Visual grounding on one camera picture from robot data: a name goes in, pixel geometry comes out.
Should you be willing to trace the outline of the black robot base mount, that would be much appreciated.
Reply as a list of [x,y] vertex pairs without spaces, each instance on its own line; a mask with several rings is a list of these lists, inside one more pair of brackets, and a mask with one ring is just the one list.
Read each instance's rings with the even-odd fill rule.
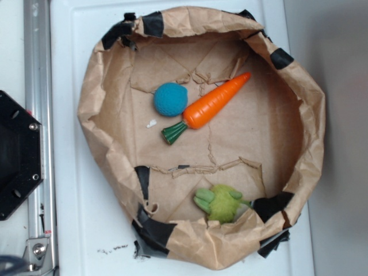
[[41,124],[1,91],[1,220],[7,220],[42,180]]

